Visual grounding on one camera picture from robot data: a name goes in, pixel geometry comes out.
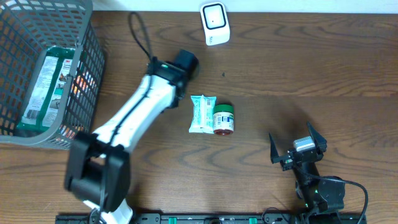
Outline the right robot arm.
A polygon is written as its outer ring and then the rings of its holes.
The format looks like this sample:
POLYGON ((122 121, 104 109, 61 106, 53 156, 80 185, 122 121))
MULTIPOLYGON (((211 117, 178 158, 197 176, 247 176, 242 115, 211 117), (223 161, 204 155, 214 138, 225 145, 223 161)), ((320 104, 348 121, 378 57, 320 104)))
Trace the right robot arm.
POLYGON ((339 177, 321 177, 316 162, 323 159, 327 140, 308 123, 309 136, 297 139, 286 155, 280 156, 272 136, 270 158, 283 171, 292 170, 296 191, 307 208, 316 214, 337 212, 344 208, 345 184, 339 177))

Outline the white toilet wipes pack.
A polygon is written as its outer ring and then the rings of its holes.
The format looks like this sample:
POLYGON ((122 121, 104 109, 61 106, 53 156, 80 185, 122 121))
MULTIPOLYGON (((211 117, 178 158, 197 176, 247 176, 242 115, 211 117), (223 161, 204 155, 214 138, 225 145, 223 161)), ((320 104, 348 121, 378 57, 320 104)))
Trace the white toilet wipes pack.
POLYGON ((192 95, 193 118, 189 133, 213 134, 213 109, 216 104, 215 96, 192 95))

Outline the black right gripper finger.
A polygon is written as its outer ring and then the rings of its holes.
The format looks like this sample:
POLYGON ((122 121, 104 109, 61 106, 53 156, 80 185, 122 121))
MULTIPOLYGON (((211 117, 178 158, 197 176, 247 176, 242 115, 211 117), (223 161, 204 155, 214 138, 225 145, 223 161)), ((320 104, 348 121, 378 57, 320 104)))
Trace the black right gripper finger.
POLYGON ((309 121, 307 122, 307 127, 316 148, 322 153, 326 152, 327 140, 318 131, 315 130, 315 128, 310 124, 309 121))
POLYGON ((279 162, 280 156, 277 151, 277 148, 276 148, 276 145, 275 145, 275 142, 274 142, 274 139, 273 139, 271 133, 269 133, 269 140, 270 140, 270 159, 271 159, 271 162, 273 164, 275 164, 275 163, 279 162))

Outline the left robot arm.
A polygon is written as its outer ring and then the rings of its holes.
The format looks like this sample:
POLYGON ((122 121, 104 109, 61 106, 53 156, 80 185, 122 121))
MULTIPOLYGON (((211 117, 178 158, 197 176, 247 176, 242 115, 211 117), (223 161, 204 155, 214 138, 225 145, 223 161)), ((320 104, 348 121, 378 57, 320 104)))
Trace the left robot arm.
POLYGON ((93 133, 79 132, 70 145, 64 188, 91 208, 84 223, 129 223, 126 196, 130 156, 153 121, 176 108, 199 61, 180 50, 171 62, 153 57, 141 84, 122 108, 93 133))

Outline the green lid seasoning jar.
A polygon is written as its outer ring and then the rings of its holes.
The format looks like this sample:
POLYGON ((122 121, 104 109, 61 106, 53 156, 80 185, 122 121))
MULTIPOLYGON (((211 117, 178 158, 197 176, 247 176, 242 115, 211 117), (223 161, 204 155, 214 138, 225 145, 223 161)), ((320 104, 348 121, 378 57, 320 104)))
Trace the green lid seasoning jar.
POLYGON ((232 105, 216 105, 213 108, 213 132, 227 136, 234 132, 234 108, 232 105))

